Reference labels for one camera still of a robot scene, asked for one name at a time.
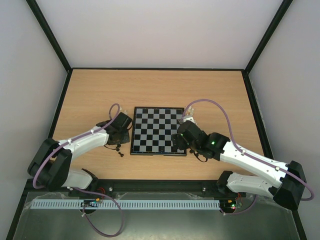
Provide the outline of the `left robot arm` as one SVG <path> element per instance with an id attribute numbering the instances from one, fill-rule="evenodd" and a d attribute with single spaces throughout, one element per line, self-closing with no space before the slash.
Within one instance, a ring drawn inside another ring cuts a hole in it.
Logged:
<path id="1" fill-rule="evenodd" d="M 113 119 L 100 122 L 75 137 L 59 141 L 47 138 L 27 169 L 33 177 L 33 187 L 50 192 L 59 188 L 87 189 L 94 181 L 94 175 L 86 169 L 71 169 L 72 161 L 98 147 L 115 146 L 118 149 L 128 143 L 132 122 L 132 118 L 120 112 Z"/>

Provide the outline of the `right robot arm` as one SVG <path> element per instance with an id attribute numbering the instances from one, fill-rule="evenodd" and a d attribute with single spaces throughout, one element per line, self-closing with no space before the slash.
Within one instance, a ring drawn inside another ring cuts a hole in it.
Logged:
<path id="1" fill-rule="evenodd" d="M 305 189 L 306 177 L 303 167 L 296 161 L 276 161 L 235 145 L 227 136 L 213 132 L 206 134 L 194 122 L 186 120 L 172 134 L 173 146 L 179 150 L 189 149 L 196 157 L 215 159 L 236 165 L 252 175 L 224 171 L 218 179 L 218 191 L 250 193 L 273 199 L 288 210 L 298 209 Z"/>

